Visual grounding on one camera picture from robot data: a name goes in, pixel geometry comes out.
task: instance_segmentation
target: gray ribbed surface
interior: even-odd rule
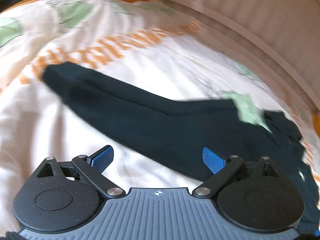
[[[88,224],[62,234],[20,232],[28,240],[293,240],[294,229],[265,235],[225,221],[208,199],[185,188],[133,188],[121,199],[108,200]]]

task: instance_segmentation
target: orange pattern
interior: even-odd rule
[[[313,118],[313,127],[320,138],[320,117],[316,114],[312,114]]]
[[[22,85],[30,84],[30,79],[26,77],[25,74],[20,73],[18,79]]]
[[[188,25],[139,30],[136,33],[122,36],[103,37],[96,41],[101,46],[86,47],[73,53],[67,53],[63,48],[49,49],[45,52],[47,56],[38,56],[29,65],[33,75],[41,81],[43,71],[50,64],[56,65],[70,61],[79,65],[89,64],[90,68],[97,69],[98,64],[107,65],[116,58],[123,58],[124,55],[121,51],[126,51],[130,48],[144,49],[149,46],[155,46],[166,37],[191,34],[199,29],[200,27],[196,23],[196,20],[192,20]],[[18,78],[21,84],[29,84],[31,82],[23,73]]]
[[[312,174],[312,177],[315,179],[316,182],[320,183],[320,177],[316,174]]]
[[[284,102],[291,109],[292,118],[296,122],[297,126],[300,128],[300,132],[302,134],[302,137],[305,138],[303,130],[302,130],[301,119],[300,119],[297,111],[294,109],[294,107],[292,105],[291,95],[284,88],[283,88],[283,93],[284,93]],[[314,168],[314,165],[313,165],[313,156],[314,156],[313,148],[311,147],[311,145],[305,139],[304,139],[304,142],[303,142],[303,146],[306,149],[306,157],[307,157],[307,161],[306,162],[307,162],[308,165],[310,165],[312,168]]]

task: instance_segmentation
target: green pattern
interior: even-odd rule
[[[110,1],[109,4],[115,13],[130,14],[125,6],[117,3],[116,1]]]
[[[61,23],[74,28],[92,12],[92,8],[92,4],[82,1],[62,4],[58,9]]]
[[[236,64],[236,68],[237,68],[236,71],[239,74],[244,75],[247,78],[250,78],[252,80],[262,82],[261,79],[255,73],[253,73],[250,69],[248,69],[245,65],[243,65],[235,60],[232,60],[232,61]]]
[[[16,18],[0,19],[0,48],[14,38],[23,35],[23,27]]]
[[[162,12],[166,13],[169,16],[172,16],[172,15],[176,14],[170,7],[164,6],[164,5],[155,4],[155,3],[152,3],[152,2],[141,3],[141,4],[139,4],[139,7],[142,8],[142,9],[145,9],[145,10],[153,11],[155,13],[158,13],[159,11],[162,11]]]
[[[257,108],[249,95],[239,95],[233,91],[223,92],[225,99],[232,99],[238,109],[239,120],[264,127],[269,132],[270,129],[261,117],[261,110]]]

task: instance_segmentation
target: metal screw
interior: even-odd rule
[[[211,191],[207,187],[199,187],[195,192],[197,195],[206,196],[209,195]]]
[[[112,187],[110,189],[107,190],[107,193],[110,195],[110,196],[118,196],[122,193],[122,189],[118,188],[118,187]]]

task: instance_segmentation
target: blue lever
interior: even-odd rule
[[[213,174],[216,174],[218,171],[223,169],[228,163],[227,157],[223,155],[217,155],[207,147],[204,147],[202,150],[202,160]]]
[[[112,163],[113,156],[113,148],[110,145],[106,145],[90,155],[87,158],[87,163],[96,171],[103,173],[103,171]]]

